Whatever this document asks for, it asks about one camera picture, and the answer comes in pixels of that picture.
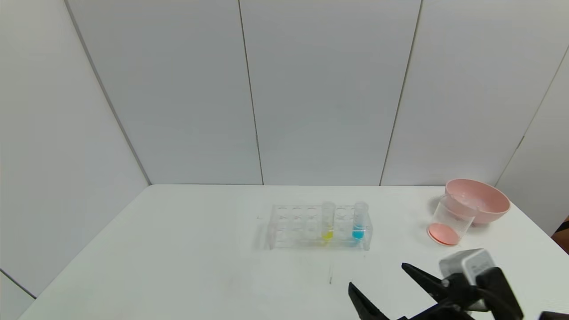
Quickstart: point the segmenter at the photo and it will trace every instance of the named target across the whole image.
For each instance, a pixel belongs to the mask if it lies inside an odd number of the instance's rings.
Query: blue liquid
[[[356,240],[361,240],[364,238],[364,228],[360,225],[354,225],[352,231],[352,237]]]

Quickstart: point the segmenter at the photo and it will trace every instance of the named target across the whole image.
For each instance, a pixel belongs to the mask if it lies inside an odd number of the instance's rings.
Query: pink liquid
[[[456,245],[460,241],[459,235],[446,224],[432,223],[427,232],[431,238],[445,245]]]

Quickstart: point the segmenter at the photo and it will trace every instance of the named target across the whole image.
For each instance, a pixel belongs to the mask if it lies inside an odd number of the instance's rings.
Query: test tube with blue liquid
[[[368,204],[365,202],[356,202],[354,205],[354,226],[352,229],[352,237],[355,240],[364,238],[365,233],[365,217],[368,214]]]

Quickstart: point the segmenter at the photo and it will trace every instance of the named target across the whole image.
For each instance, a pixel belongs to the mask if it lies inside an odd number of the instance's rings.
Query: test tube rack
[[[369,250],[373,227],[366,211],[354,227],[354,206],[336,206],[332,230],[323,230],[322,206],[273,206],[267,230],[269,248]]]

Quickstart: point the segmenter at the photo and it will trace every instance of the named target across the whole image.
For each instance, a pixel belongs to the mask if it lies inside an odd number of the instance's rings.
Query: white wall
[[[69,0],[151,183],[261,184],[237,0]]]
[[[383,185],[496,183],[569,44],[566,0],[424,0]]]
[[[380,183],[420,0],[242,0],[266,184]]]
[[[34,299],[0,273],[0,319],[16,320]]]
[[[3,0],[1,267],[34,294],[147,183],[62,0]]]
[[[569,215],[569,56],[497,187],[548,235]]]

